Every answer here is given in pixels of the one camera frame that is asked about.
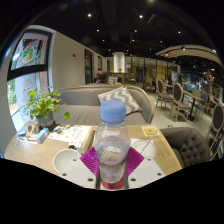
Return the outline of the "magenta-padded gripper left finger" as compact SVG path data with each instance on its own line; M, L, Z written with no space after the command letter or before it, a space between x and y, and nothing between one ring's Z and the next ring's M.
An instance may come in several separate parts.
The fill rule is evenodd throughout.
M89 149L81 157L69 159L61 176L84 188L99 189L99 166L94 148Z

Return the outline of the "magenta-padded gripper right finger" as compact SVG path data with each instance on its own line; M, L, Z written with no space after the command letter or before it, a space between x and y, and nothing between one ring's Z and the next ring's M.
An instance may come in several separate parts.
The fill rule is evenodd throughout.
M130 148L126 157L124 188L143 187L165 177L164 172L152 158L144 158L134 148Z

